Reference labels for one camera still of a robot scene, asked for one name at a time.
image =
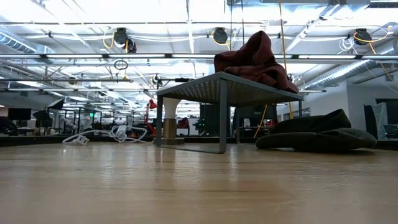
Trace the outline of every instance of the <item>extension cord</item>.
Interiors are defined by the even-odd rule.
[[[141,135],[141,137],[139,137],[137,139],[128,138],[127,134],[126,134],[127,128],[132,128],[132,129],[144,131],[144,134]],[[85,146],[85,145],[87,145],[89,139],[86,138],[84,136],[84,134],[88,134],[88,133],[108,134],[111,138],[115,139],[118,143],[123,143],[123,142],[128,142],[128,143],[133,143],[133,142],[150,143],[150,142],[141,141],[141,139],[147,134],[147,130],[145,128],[136,128],[136,127],[126,126],[126,125],[113,126],[110,132],[102,131],[102,130],[85,131],[85,132],[76,134],[74,136],[70,136],[69,138],[66,138],[65,140],[62,141],[62,143]]]

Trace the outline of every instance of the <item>red blanket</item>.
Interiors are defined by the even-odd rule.
[[[271,40],[263,31],[253,34],[237,51],[217,54],[216,72],[226,72],[281,90],[298,93],[299,89],[288,79],[286,70],[275,61]]]

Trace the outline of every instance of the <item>ceiling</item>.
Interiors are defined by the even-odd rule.
[[[395,8],[368,7],[369,1],[347,0],[345,5],[329,5],[329,0],[282,1],[285,46],[287,54],[355,54],[352,48],[344,50],[342,41],[357,28],[366,28],[374,39],[391,33],[375,47],[392,40],[397,34]],[[125,27],[135,42],[137,53],[162,54],[217,54],[227,51],[225,45],[216,44],[211,33],[216,27],[233,33],[231,50],[238,50],[255,32],[263,30],[272,40],[272,51],[282,53],[279,5],[277,1],[261,0],[4,0],[0,3],[0,29],[15,35],[28,45],[44,45],[56,54],[124,54],[113,45],[112,34]],[[354,46],[359,54],[370,54],[370,48]],[[20,54],[0,44],[0,54]],[[114,60],[57,59],[51,64],[35,60],[9,59],[4,68],[23,68],[25,72],[3,72],[3,78],[40,78],[50,74],[54,80],[42,85],[51,88],[110,88],[152,89],[152,78],[199,78],[214,72],[211,60],[132,59],[125,70],[116,70]],[[336,62],[288,63],[287,72],[295,83],[309,81],[336,67]],[[59,79],[110,79],[111,82],[79,82],[71,85]],[[131,82],[116,82],[128,78]],[[15,88],[32,85],[12,83]],[[92,102],[104,101],[96,92],[85,93]],[[126,91],[105,96],[109,102],[146,104],[153,95]],[[189,108],[190,112],[197,106]]]

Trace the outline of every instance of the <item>white cylinder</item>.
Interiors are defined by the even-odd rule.
[[[163,98],[163,105],[165,111],[165,119],[175,119],[175,110],[177,109],[177,105],[181,100],[172,99],[172,98]]]

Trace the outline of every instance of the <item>wooden floor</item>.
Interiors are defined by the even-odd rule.
[[[398,152],[0,148],[0,223],[396,223]]]

